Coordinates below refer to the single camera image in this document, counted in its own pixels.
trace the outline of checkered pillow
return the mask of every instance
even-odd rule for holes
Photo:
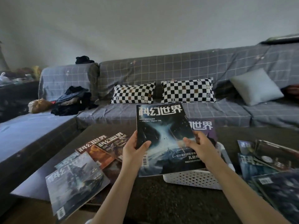
[[[111,104],[122,103],[152,103],[152,94],[155,89],[156,82],[134,85],[134,86],[114,86],[114,95]]]
[[[212,91],[212,81],[212,79],[162,81],[163,100],[161,103],[193,101],[215,102],[216,99]]]

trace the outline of dark table surface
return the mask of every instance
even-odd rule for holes
[[[56,164],[99,135],[118,132],[130,135],[135,129],[132,125],[94,124],[88,127],[11,194],[50,201],[45,177],[55,170]],[[216,128],[216,132],[237,171],[237,140],[263,139],[298,148],[299,133],[290,129],[222,127]],[[98,207],[84,206],[84,209],[97,211]],[[126,215],[149,223],[241,223],[222,191],[168,184],[162,176],[135,180]]]

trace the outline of hand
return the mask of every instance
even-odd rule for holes
[[[213,164],[223,162],[218,151],[203,132],[193,131],[193,133],[196,142],[186,137],[183,138],[183,141],[186,146],[196,151],[197,156],[205,163],[207,169],[211,168]]]
[[[137,174],[140,169],[143,155],[148,150],[152,142],[146,141],[139,149],[136,149],[136,143],[137,131],[133,133],[123,148],[123,164],[121,168],[124,171],[132,171],[134,174]]]

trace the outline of plastic bag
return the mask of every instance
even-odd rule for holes
[[[46,101],[45,99],[39,99],[39,100],[34,100],[31,101],[28,104],[29,112],[30,113],[40,113],[48,110],[51,106],[53,105],[52,102]]]

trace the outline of floor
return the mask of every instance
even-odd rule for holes
[[[95,213],[76,211],[63,224],[84,224]],[[51,205],[37,200],[22,199],[1,217],[2,224],[55,224]]]

